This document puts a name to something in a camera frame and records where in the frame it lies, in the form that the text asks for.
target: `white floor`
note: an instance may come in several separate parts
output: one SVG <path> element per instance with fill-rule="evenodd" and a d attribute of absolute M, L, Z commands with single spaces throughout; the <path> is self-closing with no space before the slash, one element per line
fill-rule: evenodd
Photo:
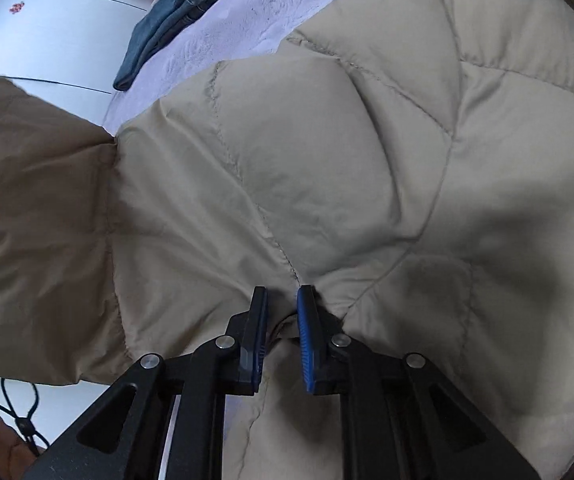
<path fill-rule="evenodd" d="M 14 4 L 22 4 L 22 9 L 11 12 Z M 0 0 L 0 75 L 100 124 L 131 31 L 150 4 L 151 0 Z M 31 386 L 11 381 L 8 389 L 17 411 L 26 412 L 33 403 Z M 89 383 L 39 386 L 36 428 L 53 441 L 104 390 Z M 0 403 L 4 404 L 1 390 Z M 3 418 L 14 426 L 9 417 Z"/>

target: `jeans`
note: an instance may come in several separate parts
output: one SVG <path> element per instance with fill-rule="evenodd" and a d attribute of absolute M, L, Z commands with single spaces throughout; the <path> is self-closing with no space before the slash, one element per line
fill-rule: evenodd
<path fill-rule="evenodd" d="M 134 28 L 113 87 L 122 91 L 131 88 L 145 61 L 166 47 L 185 27 L 196 22 L 216 1 L 158 0 Z"/>

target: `red mark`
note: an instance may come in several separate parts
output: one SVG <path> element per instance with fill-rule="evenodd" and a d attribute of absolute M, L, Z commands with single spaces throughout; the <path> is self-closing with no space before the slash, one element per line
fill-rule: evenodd
<path fill-rule="evenodd" d="M 19 4 L 13 4 L 11 6 L 11 9 L 9 9 L 9 12 L 12 14 L 15 14 L 16 12 L 20 12 L 23 7 L 24 7 L 24 2 L 20 2 Z"/>

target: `black cord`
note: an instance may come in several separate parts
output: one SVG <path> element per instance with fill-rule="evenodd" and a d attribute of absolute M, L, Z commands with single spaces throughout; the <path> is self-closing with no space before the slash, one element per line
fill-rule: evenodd
<path fill-rule="evenodd" d="M 35 426 L 32 422 L 32 416 L 38 409 L 38 404 L 40 402 L 40 396 L 38 394 L 38 388 L 35 384 L 32 383 L 33 386 L 33 393 L 35 395 L 35 400 L 33 401 L 33 406 L 27 413 L 27 416 L 18 416 L 16 410 L 14 410 L 14 406 L 11 403 L 11 399 L 9 398 L 9 394 L 7 393 L 6 386 L 4 385 L 4 379 L 0 379 L 0 387 L 2 388 L 4 400 L 6 400 L 7 405 L 9 408 L 2 406 L 0 404 L 0 411 L 6 413 L 11 418 L 14 419 L 16 426 L 18 427 L 18 431 L 22 435 L 24 441 L 27 443 L 27 446 L 31 450 L 31 452 L 36 456 L 40 456 L 40 451 L 38 451 L 38 446 L 36 446 L 35 436 L 37 436 L 47 448 L 49 448 L 49 442 L 45 437 L 43 437 L 39 431 L 36 430 Z"/>

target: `silver screw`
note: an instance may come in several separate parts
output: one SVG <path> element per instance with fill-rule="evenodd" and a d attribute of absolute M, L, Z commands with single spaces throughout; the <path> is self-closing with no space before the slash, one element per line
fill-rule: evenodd
<path fill-rule="evenodd" d="M 338 346 L 339 348 L 344 348 L 349 346 L 352 342 L 352 338 L 350 338 L 347 334 L 334 334 L 331 337 L 331 344 L 334 346 Z"/>
<path fill-rule="evenodd" d="M 145 370 L 151 370 L 151 368 L 156 368 L 160 364 L 160 357 L 155 354 L 147 354 L 140 360 L 140 366 L 145 368 Z"/>
<path fill-rule="evenodd" d="M 410 368 L 422 368 L 427 362 L 421 354 L 409 354 L 405 361 Z"/>
<path fill-rule="evenodd" d="M 227 349 L 231 348 L 235 344 L 236 340 L 230 335 L 221 335 L 218 339 L 216 339 L 216 346 L 218 348 Z"/>

